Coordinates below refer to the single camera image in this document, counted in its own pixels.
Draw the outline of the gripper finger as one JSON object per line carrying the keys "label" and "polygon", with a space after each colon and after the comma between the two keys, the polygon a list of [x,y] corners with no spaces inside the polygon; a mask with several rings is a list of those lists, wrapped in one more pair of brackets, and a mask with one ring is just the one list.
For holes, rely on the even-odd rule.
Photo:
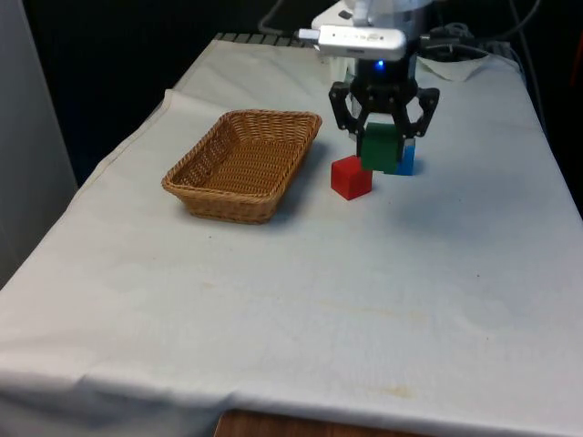
{"label": "gripper finger", "polygon": [[347,105],[349,95],[350,86],[344,82],[334,82],[328,94],[337,127],[340,130],[348,131],[357,142],[361,142],[370,110],[367,105],[361,105],[359,116],[354,117]]}
{"label": "gripper finger", "polygon": [[[422,114],[415,122],[408,116],[407,105],[416,98]],[[398,134],[399,148],[404,147],[407,139],[423,137],[431,123],[440,98],[438,88],[421,88],[419,86],[403,86],[392,97],[392,116]]]}

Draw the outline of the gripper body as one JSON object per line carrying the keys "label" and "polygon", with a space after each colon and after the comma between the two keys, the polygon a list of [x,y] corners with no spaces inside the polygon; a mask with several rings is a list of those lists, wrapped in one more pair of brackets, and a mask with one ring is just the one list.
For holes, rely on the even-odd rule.
{"label": "gripper body", "polygon": [[386,113],[390,98],[408,104],[417,95],[415,57],[398,61],[383,59],[355,61],[352,96],[362,107],[372,105],[372,112]]}

